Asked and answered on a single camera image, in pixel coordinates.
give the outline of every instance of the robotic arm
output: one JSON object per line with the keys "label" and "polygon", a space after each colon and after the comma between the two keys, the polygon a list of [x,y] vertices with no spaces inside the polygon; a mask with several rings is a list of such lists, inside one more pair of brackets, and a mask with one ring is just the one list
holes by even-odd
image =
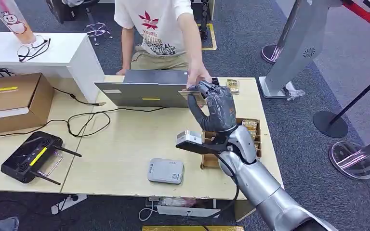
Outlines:
{"label": "robotic arm", "polygon": [[301,207],[256,160],[250,133],[244,126],[236,124],[235,103],[229,88],[201,81],[190,90],[202,93],[210,115],[202,112],[191,94],[188,96],[189,109],[201,128],[216,132],[216,136],[212,144],[204,144],[201,134],[187,130],[177,136],[177,148],[199,154],[215,154],[222,171],[238,184],[271,230],[336,231],[331,224]]}

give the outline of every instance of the brown box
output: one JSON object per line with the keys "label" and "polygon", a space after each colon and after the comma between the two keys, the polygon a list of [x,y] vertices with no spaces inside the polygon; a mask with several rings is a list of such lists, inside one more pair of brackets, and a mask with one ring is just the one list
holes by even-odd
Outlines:
{"label": "brown box", "polygon": [[0,132],[44,125],[53,94],[42,73],[0,78]]}
{"label": "brown box", "polygon": [[[258,119],[249,119],[249,118],[236,118],[236,123],[238,125],[241,125],[243,120],[255,120],[255,121],[257,121],[257,133],[256,133],[256,136],[253,139],[253,141],[254,141],[254,144],[257,144],[259,146],[256,149],[256,151],[257,151],[256,156],[258,158],[260,158],[260,157],[262,157],[262,139],[261,139],[261,136],[260,136],[261,135],[260,120],[258,120]],[[212,141],[213,137],[215,137],[215,135],[216,134],[214,132],[203,131],[202,141],[204,143],[210,143]],[[212,168],[218,168],[219,167],[218,158],[214,154],[202,155],[202,162],[200,164],[200,168],[204,169],[204,168],[207,168],[207,167],[212,167]]]}

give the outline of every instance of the silver laptop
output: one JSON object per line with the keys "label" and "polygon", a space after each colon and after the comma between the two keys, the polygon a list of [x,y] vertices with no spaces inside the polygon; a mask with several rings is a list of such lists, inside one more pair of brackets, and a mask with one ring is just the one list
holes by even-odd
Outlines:
{"label": "silver laptop", "polygon": [[180,70],[127,70],[124,83],[166,83],[186,85],[188,71]]}
{"label": "silver laptop", "polygon": [[130,70],[123,83],[95,82],[117,106],[188,107],[178,91],[186,89],[187,71]]}

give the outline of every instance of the cartoon cup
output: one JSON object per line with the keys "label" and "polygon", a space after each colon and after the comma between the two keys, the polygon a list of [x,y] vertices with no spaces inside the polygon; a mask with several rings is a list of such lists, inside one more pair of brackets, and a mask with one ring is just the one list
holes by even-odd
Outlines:
{"label": "cartoon cup", "polygon": [[0,19],[15,34],[23,44],[36,41],[29,24],[14,0],[0,0]]}

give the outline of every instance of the yellow floor tape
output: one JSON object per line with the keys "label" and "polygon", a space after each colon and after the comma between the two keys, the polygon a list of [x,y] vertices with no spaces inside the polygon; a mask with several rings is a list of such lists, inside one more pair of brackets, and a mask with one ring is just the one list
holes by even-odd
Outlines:
{"label": "yellow floor tape", "polygon": [[208,24],[206,24],[206,27],[209,28],[209,30],[211,32],[212,47],[202,47],[202,50],[203,51],[215,51],[217,49],[217,46],[216,46],[215,31],[213,30],[213,24],[208,23]]}
{"label": "yellow floor tape", "polygon": [[[243,231],[242,226],[207,226],[209,231]],[[144,226],[143,231],[205,231],[202,226]]]}

